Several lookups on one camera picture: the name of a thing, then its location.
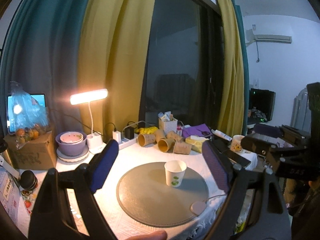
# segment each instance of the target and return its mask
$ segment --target gray placemat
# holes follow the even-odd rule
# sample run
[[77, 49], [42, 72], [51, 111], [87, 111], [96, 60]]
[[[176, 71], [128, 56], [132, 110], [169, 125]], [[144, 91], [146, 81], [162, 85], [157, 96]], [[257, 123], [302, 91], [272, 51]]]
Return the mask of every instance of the gray placemat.
[[131, 218], [153, 227], [174, 227], [192, 220], [190, 207], [209, 197], [204, 179], [187, 168], [180, 187], [167, 186], [164, 162], [128, 171], [117, 185], [119, 205]]

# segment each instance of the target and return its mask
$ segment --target lamp base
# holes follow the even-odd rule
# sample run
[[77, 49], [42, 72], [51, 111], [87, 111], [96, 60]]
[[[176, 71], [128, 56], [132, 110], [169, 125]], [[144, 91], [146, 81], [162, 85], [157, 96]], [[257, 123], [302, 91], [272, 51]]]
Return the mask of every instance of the lamp base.
[[89, 151], [92, 154], [98, 154], [98, 153], [102, 152], [102, 150], [106, 146], [106, 144], [102, 141], [101, 134], [99, 134], [97, 132], [89, 134], [87, 136], [87, 145], [89, 147]]

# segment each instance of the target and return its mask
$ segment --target plastic bag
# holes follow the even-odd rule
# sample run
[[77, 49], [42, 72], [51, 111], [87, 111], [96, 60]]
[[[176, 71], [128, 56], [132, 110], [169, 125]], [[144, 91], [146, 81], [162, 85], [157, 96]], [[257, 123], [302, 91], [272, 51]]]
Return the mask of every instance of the plastic bag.
[[19, 83], [11, 82], [11, 94], [17, 149], [21, 149], [26, 142], [50, 130], [49, 120], [45, 107], [23, 91]]

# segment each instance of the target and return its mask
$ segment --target white basket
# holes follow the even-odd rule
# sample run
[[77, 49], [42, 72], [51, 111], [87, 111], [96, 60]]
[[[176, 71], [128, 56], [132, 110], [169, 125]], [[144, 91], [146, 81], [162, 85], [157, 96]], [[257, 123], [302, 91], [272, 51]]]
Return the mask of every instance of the white basket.
[[164, 133], [166, 135], [170, 131], [177, 132], [177, 125], [178, 125], [177, 119], [173, 119], [173, 121], [164, 122], [159, 118], [159, 129], [164, 130]]

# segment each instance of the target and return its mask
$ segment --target purple paper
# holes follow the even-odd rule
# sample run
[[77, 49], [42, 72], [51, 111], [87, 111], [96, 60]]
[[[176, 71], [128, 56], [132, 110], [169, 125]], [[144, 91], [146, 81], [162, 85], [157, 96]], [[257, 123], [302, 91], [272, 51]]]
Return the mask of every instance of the purple paper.
[[184, 138], [187, 138], [191, 135], [197, 135], [200, 137], [208, 138], [212, 135], [212, 132], [210, 131], [209, 127], [205, 123], [182, 129], [182, 136]]

